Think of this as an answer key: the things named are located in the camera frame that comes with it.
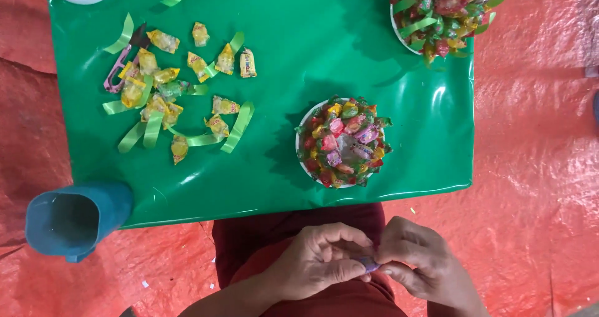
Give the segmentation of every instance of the green plastic tablecloth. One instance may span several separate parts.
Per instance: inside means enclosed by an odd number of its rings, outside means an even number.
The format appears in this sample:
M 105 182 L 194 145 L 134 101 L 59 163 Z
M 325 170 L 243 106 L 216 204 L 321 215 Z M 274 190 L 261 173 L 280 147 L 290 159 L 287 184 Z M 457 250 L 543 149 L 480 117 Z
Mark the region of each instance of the green plastic tablecloth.
M 104 0 L 82 6 L 49 0 L 72 176 L 121 180 L 135 206 L 123 228 L 386 201 L 450 192 L 472 183 L 473 60 L 438 59 L 432 70 L 400 44 L 391 29 L 388 0 L 183 0 L 161 14 L 160 0 Z M 256 58 L 258 76 L 219 74 L 206 96 L 183 96 L 175 129 L 203 134 L 212 96 L 250 100 L 255 114 L 236 149 L 191 147 L 173 165 L 173 135 L 161 131 L 156 148 L 141 140 L 126 154 L 117 144 L 139 121 L 139 110 L 107 115 L 101 104 L 117 100 L 102 84 L 118 54 L 102 49 L 123 28 L 147 22 L 181 39 L 175 54 L 151 45 L 162 68 L 182 68 L 197 84 L 187 51 L 214 60 L 237 31 Z M 208 45 L 196 48 L 194 22 L 206 24 Z M 472 52 L 472 42 L 466 52 Z M 364 96 L 378 114 L 392 117 L 386 139 L 395 151 L 366 188 L 325 189 L 300 167 L 295 132 L 303 115 L 331 97 Z M 232 127 L 236 116 L 226 115 Z

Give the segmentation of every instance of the blue pitcher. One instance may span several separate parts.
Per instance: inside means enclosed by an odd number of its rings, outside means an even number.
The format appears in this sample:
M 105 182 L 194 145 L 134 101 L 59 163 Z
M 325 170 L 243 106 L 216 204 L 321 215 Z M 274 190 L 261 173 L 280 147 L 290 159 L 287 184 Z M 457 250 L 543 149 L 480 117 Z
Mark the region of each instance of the blue pitcher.
M 25 238 L 45 255 L 79 262 L 131 214 L 133 193 L 124 183 L 89 182 L 42 193 L 27 206 Z

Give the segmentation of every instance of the person's left hand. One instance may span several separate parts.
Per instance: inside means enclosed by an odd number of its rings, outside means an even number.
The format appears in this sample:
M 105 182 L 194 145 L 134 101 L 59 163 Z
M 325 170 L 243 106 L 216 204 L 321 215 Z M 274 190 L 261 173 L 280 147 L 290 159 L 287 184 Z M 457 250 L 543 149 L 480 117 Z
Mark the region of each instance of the person's left hand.
M 355 243 L 369 249 L 372 241 L 363 231 L 343 223 L 305 227 L 272 266 L 259 276 L 281 300 L 302 300 L 328 288 L 365 275 L 365 267 L 349 259 L 340 245 Z

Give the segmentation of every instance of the red tarp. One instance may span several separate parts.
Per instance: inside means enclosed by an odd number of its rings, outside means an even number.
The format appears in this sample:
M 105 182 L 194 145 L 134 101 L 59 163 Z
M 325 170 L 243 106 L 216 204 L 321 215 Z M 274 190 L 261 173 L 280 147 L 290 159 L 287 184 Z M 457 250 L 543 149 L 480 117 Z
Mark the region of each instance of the red tarp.
M 118 316 L 132 305 L 140 317 L 176 316 L 217 290 L 211 222 L 118 231 L 80 264 L 25 244 L 27 203 L 69 184 L 70 162 L 46 0 L 0 7 L 3 315 Z M 599 64 L 598 9 L 598 0 L 498 7 L 475 43 L 474 186 L 385 204 L 387 219 L 406 216 L 449 240 L 493 316 L 566 316 L 599 300 L 599 84 L 583 77 Z M 423 302 L 395 288 L 400 307 L 422 316 Z

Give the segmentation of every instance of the candy arrangement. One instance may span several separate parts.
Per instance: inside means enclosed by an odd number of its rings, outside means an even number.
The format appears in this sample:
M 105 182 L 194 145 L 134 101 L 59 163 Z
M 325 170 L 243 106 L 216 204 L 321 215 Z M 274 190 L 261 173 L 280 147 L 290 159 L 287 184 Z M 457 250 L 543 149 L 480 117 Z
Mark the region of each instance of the candy arrangement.
M 390 0 L 393 21 L 408 47 L 423 54 L 427 65 L 435 56 L 464 56 L 466 37 L 487 30 L 490 13 L 503 0 Z
M 234 126 L 234 129 L 237 129 L 236 138 L 228 145 L 225 143 L 221 148 L 230 153 L 251 119 L 253 114 L 251 102 L 246 102 L 240 107 L 237 103 L 228 99 L 214 96 L 213 115 L 209 120 L 204 119 L 206 127 L 212 130 L 211 135 L 188 137 L 173 130 L 172 127 L 177 124 L 178 117 L 183 112 L 183 108 L 175 104 L 177 98 L 182 95 L 205 95 L 208 87 L 205 84 L 191 84 L 177 80 L 181 68 L 161 69 L 156 61 L 156 56 L 147 50 L 147 47 L 151 43 L 161 51 L 174 54 L 179 47 L 180 40 L 161 30 L 146 32 L 144 35 L 145 27 L 146 24 L 143 24 L 133 33 L 129 45 L 124 48 L 104 83 L 107 91 L 121 93 L 120 103 L 114 101 L 104 104 L 104 109 L 108 114 L 143 108 L 140 112 L 141 120 L 124 136 L 119 144 L 119 152 L 129 152 L 142 136 L 144 137 L 144 146 L 148 149 L 153 148 L 156 145 L 162 125 L 162 129 L 169 130 L 174 134 L 171 151 L 176 165 L 185 158 L 189 146 L 216 144 L 229 137 L 229 126 L 223 121 L 221 114 L 235 114 L 239 113 L 241 108 L 246 108 L 243 119 L 238 118 Z M 206 46 L 210 39 L 206 26 L 200 22 L 194 24 L 192 37 L 198 47 Z M 206 61 L 198 55 L 188 52 L 187 66 L 191 68 L 200 83 L 214 77 L 218 72 L 232 75 L 235 65 L 234 56 L 243 42 L 243 33 L 236 33 L 231 42 L 224 46 L 217 60 L 210 65 L 207 65 Z M 139 46 L 139 52 L 133 61 L 123 65 L 124 58 L 131 51 L 132 45 Z M 246 48 L 243 51 L 240 62 L 241 77 L 256 76 L 253 53 L 249 49 Z M 122 68 L 118 74 L 121 82 L 115 85 L 112 82 L 118 68 Z
M 366 186 L 385 154 L 393 152 L 383 130 L 392 125 L 390 118 L 377 117 L 376 105 L 362 97 L 333 96 L 295 129 L 298 158 L 326 188 Z

